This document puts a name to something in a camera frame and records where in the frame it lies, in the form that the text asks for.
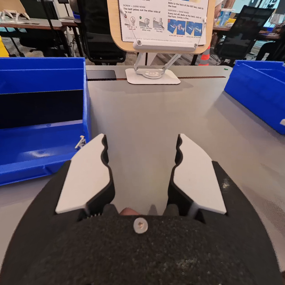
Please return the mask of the white desktop stand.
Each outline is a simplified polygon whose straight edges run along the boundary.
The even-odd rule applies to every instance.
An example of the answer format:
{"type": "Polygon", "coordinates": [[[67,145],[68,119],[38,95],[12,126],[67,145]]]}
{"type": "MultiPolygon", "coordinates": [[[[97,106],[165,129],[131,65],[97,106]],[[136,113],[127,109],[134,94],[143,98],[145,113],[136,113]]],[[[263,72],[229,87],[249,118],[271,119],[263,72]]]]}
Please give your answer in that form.
{"type": "Polygon", "coordinates": [[[0,19],[1,22],[6,18],[13,21],[19,21],[20,17],[30,20],[26,10],[20,0],[1,0],[0,1],[0,19]]]}

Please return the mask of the instruction sheet on stand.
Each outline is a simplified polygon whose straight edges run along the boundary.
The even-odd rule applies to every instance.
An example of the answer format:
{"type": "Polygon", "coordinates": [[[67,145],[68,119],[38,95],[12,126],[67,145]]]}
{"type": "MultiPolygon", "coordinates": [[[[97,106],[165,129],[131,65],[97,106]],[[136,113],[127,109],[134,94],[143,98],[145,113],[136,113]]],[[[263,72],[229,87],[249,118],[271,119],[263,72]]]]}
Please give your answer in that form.
{"type": "Polygon", "coordinates": [[[182,45],[181,47],[178,46],[178,44],[175,44],[174,46],[160,46],[159,44],[162,42],[144,42],[143,44],[140,41],[123,42],[121,35],[120,11],[118,1],[107,1],[107,6],[112,39],[114,40],[115,44],[124,51],[172,54],[201,54],[209,47],[211,43],[216,1],[208,1],[206,20],[206,44],[198,46],[197,48],[189,47],[188,45],[182,45]]]}

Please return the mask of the white instruction board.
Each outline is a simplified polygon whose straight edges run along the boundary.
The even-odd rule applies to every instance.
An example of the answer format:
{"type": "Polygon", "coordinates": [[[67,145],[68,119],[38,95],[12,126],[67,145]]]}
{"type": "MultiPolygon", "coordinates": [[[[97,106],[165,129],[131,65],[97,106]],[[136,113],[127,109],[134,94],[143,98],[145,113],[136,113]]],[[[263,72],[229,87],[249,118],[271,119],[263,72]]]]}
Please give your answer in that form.
{"type": "Polygon", "coordinates": [[[123,42],[162,42],[159,45],[206,44],[206,0],[119,0],[123,42]]]}

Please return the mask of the yellow storage bin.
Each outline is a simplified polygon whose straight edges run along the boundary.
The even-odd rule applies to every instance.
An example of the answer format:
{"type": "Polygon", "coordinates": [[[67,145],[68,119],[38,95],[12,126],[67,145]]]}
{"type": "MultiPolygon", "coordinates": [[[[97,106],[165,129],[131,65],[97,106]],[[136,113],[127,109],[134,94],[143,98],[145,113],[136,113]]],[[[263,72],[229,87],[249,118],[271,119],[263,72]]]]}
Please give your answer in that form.
{"type": "Polygon", "coordinates": [[[9,57],[9,52],[6,49],[6,47],[2,41],[1,36],[0,36],[0,57],[1,58],[8,58],[9,57]]]}

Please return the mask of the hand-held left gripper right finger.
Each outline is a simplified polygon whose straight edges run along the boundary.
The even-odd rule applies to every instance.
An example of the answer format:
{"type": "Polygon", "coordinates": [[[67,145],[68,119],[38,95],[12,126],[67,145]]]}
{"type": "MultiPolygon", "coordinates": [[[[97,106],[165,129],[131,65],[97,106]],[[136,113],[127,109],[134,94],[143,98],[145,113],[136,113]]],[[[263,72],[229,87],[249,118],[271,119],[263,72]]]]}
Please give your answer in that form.
{"type": "Polygon", "coordinates": [[[200,210],[225,215],[214,161],[185,134],[176,142],[175,165],[168,185],[168,210],[175,216],[195,218],[200,210]]]}

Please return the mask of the person's left hand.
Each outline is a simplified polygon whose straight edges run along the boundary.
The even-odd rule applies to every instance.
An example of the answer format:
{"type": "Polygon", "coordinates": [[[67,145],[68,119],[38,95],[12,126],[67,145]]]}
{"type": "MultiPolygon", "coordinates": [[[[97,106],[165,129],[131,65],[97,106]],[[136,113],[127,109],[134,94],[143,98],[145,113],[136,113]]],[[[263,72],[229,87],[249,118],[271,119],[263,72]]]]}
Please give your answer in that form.
{"type": "Polygon", "coordinates": [[[134,209],[131,208],[124,208],[120,213],[120,216],[141,216],[141,213],[138,213],[134,209]]]}

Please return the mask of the black office chair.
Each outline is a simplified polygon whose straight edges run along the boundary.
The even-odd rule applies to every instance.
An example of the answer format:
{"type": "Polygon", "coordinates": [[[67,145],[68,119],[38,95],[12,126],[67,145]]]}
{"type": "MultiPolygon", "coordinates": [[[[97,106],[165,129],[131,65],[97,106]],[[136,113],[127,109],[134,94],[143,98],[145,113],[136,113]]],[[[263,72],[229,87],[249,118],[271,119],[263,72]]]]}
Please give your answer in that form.
{"type": "Polygon", "coordinates": [[[214,53],[221,60],[221,66],[233,67],[236,60],[246,58],[273,12],[274,9],[243,6],[224,41],[215,46],[214,53]]]}
{"type": "Polygon", "coordinates": [[[95,65],[117,65],[126,52],[112,39],[106,0],[79,0],[79,31],[84,53],[95,65]]]}

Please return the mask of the white document stand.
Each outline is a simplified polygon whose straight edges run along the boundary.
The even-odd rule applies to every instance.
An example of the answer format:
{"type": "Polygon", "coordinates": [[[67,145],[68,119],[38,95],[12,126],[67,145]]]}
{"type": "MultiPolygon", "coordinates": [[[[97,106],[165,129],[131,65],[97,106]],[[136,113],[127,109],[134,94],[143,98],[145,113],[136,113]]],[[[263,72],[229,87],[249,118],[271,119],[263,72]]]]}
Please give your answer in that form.
{"type": "Polygon", "coordinates": [[[171,71],[169,67],[181,57],[175,54],[162,69],[158,68],[139,68],[139,61],[144,53],[139,53],[133,68],[126,69],[126,79],[128,83],[134,85],[178,85],[180,79],[171,71]]]}

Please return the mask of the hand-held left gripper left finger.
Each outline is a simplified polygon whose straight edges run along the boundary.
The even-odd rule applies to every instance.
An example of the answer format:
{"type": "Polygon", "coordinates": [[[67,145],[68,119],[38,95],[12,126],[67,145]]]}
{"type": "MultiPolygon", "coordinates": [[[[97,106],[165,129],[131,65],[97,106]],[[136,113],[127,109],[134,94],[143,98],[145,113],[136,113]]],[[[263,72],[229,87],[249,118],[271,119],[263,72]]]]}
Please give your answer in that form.
{"type": "Polygon", "coordinates": [[[99,134],[72,157],[55,212],[83,210],[101,215],[115,197],[105,134],[99,134]]]}

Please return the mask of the blue divided storage bin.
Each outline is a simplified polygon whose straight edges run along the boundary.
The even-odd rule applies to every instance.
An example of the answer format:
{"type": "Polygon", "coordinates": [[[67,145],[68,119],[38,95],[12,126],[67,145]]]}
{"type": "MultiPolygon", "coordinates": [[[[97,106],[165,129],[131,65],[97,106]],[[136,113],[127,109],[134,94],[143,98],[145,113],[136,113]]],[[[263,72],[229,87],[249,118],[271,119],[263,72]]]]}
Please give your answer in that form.
{"type": "Polygon", "coordinates": [[[0,185],[49,176],[91,140],[84,58],[1,58],[0,185]]]}

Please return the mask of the dark flat tablet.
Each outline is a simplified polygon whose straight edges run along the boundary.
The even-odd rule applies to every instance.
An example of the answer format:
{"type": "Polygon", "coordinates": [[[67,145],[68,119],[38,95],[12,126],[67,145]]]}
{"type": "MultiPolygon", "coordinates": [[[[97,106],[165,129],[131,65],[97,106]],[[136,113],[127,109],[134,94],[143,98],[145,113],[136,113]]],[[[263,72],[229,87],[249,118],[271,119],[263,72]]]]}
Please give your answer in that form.
{"type": "Polygon", "coordinates": [[[114,70],[86,70],[88,81],[116,81],[114,70]]]}

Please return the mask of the orange striped traffic cone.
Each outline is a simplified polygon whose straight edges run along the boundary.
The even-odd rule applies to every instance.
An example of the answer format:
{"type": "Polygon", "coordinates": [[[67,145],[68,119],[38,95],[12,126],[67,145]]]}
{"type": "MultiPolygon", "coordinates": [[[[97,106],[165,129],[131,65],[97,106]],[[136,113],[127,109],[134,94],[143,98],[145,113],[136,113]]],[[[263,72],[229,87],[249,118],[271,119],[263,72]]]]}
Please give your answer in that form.
{"type": "Polygon", "coordinates": [[[200,63],[198,64],[199,66],[209,66],[210,48],[211,45],[209,45],[207,50],[204,51],[203,54],[201,55],[200,63]]]}

